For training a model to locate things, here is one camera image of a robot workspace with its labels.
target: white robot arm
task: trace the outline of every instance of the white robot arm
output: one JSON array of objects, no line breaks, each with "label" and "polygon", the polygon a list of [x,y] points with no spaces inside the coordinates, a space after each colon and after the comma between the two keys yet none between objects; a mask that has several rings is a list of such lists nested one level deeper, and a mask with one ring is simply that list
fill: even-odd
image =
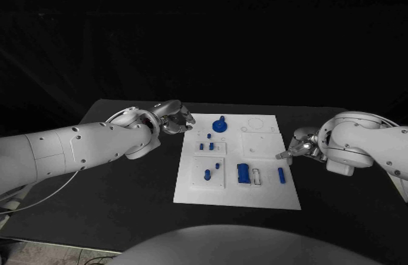
[{"label": "white robot arm", "polygon": [[291,164],[291,157],[301,155],[327,162],[327,170],[348,176],[376,161],[392,176],[408,180],[408,127],[375,114],[340,113],[319,130],[296,130],[288,150],[277,159],[287,158]]},{"label": "white robot arm", "polygon": [[172,100],[150,110],[131,107],[105,122],[0,138],[0,194],[123,155],[140,158],[160,146],[160,127],[169,134],[192,129],[177,124],[177,113],[196,123],[182,102]]}]

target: blue knob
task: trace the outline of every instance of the blue knob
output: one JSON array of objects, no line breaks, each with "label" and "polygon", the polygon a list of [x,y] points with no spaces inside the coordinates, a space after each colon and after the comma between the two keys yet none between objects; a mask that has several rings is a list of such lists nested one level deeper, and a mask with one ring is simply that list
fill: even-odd
[{"label": "blue knob", "polygon": [[211,180],[211,170],[209,170],[209,169],[206,169],[206,174],[205,174],[205,176],[203,176],[203,179],[205,179],[206,181]]},{"label": "blue knob", "polygon": [[224,116],[221,116],[219,120],[212,123],[212,130],[219,133],[226,130],[226,122]]}]

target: table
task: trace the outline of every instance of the table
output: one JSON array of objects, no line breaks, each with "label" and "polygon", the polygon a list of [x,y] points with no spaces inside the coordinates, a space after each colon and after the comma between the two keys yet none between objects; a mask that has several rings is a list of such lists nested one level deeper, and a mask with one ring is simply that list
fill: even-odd
[{"label": "table", "polygon": [[[100,100],[81,123],[105,121],[121,109],[156,103]],[[301,126],[322,126],[345,109],[186,103],[192,113],[274,114],[286,146]],[[326,171],[306,157],[291,166],[301,211],[175,204],[183,135],[160,135],[143,158],[120,158],[79,172],[62,191],[16,212],[3,238],[124,251],[172,230],[209,224],[268,227],[325,240],[386,264],[408,263],[408,210],[385,171],[356,169],[352,177]],[[22,204],[46,197],[72,174],[39,183]]]}]

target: white board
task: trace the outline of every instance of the white board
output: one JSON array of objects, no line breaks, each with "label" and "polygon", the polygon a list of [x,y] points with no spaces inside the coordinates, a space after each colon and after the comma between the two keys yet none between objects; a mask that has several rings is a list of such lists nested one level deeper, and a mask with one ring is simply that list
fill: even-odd
[{"label": "white board", "polygon": [[[225,116],[228,128],[216,133],[212,123],[221,116]],[[286,150],[275,116],[193,114],[193,117],[196,124],[185,133],[173,202],[300,210],[287,161],[274,158]],[[216,160],[224,161],[219,169],[215,168]],[[250,166],[251,184],[238,183],[237,165],[241,163]],[[284,184],[278,168],[284,170]],[[209,181],[205,180],[206,169],[212,173]]]}]

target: blue object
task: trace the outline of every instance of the blue object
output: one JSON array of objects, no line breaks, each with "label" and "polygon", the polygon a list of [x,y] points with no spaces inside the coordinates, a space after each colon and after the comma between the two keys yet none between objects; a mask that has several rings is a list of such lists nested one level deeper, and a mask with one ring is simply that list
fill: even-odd
[{"label": "blue object", "polygon": [[205,176],[203,176],[203,179],[205,179],[206,181],[211,180],[211,170],[209,170],[209,169],[206,169],[206,174],[205,174]]},{"label": "blue object", "polygon": [[281,180],[281,183],[286,183],[286,175],[283,174],[283,168],[278,168],[278,179]]},{"label": "blue object", "polygon": [[219,120],[212,123],[212,130],[219,133],[226,130],[226,122],[224,116],[221,116]]},{"label": "blue object", "polygon": [[251,184],[250,166],[245,163],[238,164],[238,183]]}]

